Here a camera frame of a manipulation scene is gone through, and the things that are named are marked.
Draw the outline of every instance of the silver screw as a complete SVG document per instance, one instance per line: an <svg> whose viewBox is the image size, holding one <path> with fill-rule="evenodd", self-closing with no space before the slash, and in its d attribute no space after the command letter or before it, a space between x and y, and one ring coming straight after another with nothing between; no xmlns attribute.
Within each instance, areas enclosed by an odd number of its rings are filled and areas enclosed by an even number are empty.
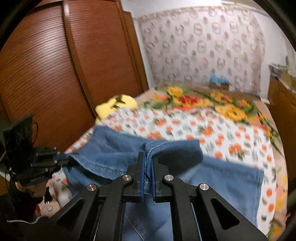
<svg viewBox="0 0 296 241"><path fill-rule="evenodd" d="M209 185L205 184L205 183L202 183L202 184L200 184L200 189L206 191L206 190L209 189Z"/></svg>
<svg viewBox="0 0 296 241"><path fill-rule="evenodd" d="M129 181L129 180L131 179L131 176L128 175L128 174L126 174L126 175L122 176L122 179L123 179L124 181Z"/></svg>
<svg viewBox="0 0 296 241"><path fill-rule="evenodd" d="M94 190L96 190L96 185L95 185L95 184L89 184L89 185L86 187L86 189L87 189L88 191L94 191Z"/></svg>
<svg viewBox="0 0 296 241"><path fill-rule="evenodd" d="M172 175L165 175L165 179L166 179L167 181L171 181L171 180L174 179L174 177L173 177Z"/></svg>

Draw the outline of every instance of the white wall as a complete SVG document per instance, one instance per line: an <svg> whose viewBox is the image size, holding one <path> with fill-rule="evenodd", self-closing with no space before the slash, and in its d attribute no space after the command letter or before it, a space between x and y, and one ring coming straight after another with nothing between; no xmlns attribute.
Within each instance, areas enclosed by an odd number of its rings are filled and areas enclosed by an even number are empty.
<svg viewBox="0 0 296 241"><path fill-rule="evenodd" d="M142 15L161 12L164 10L175 9L180 7L191 6L221 6L220 0L121 0L124 11L132 13L134 18ZM266 98L268 94L269 86L269 68L268 64L275 63L285 65L285 58L287 55L287 49L284 38L282 36L281 29L275 23L275 21L264 14L252 11L256 17L264 38L265 38L265 57L262 63L261 70L261 97ZM144 43L141 37L138 22L135 20L135 29L138 36L138 41L143 57L144 67L148 80L149 87L154 87L154 78L151 71L151 67L148 61L147 53L144 48Z"/></svg>

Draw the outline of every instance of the wardrobe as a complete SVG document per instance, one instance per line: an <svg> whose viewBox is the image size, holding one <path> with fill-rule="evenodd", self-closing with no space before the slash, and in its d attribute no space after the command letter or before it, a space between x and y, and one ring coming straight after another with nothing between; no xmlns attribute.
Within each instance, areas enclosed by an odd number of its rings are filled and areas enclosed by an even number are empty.
<svg viewBox="0 0 296 241"><path fill-rule="evenodd" d="M65 151L94 125L95 107L148 89L129 12L119 0L44 0L0 52L0 115L34 114L35 145Z"/></svg>

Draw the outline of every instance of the blue object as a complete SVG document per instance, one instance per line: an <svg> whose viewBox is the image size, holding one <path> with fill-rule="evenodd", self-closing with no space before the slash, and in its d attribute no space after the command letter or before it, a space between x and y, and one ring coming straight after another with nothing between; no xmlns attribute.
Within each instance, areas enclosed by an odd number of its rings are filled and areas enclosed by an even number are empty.
<svg viewBox="0 0 296 241"><path fill-rule="evenodd" d="M211 83L216 83L216 84L223 84L223 83L228 84L229 83L227 78L219 78L214 73L210 74L210 82Z"/></svg>
<svg viewBox="0 0 296 241"><path fill-rule="evenodd" d="M97 126L90 141L71 156L80 164L65 168L73 195L90 183L105 185L124 175L136 163L139 151L146 153L144 201L127 203L123 240L173 240L169 203L154 203L152 157L168 166L170 174L186 183L209 184L254 225L264 173L244 165L203 156L198 140L148 140Z"/></svg>

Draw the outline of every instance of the hand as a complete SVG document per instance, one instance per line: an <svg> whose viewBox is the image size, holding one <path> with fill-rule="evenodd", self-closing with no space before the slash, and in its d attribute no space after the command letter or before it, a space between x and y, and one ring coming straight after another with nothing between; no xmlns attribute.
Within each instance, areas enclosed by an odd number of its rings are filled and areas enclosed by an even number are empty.
<svg viewBox="0 0 296 241"><path fill-rule="evenodd" d="M15 182L15 185L16 185L17 189L21 192L31 191L33 193L34 197L44 197L45 192L46 192L46 183L47 183L47 181L44 181L44 182L38 183L36 185L23 187L19 182Z"/></svg>

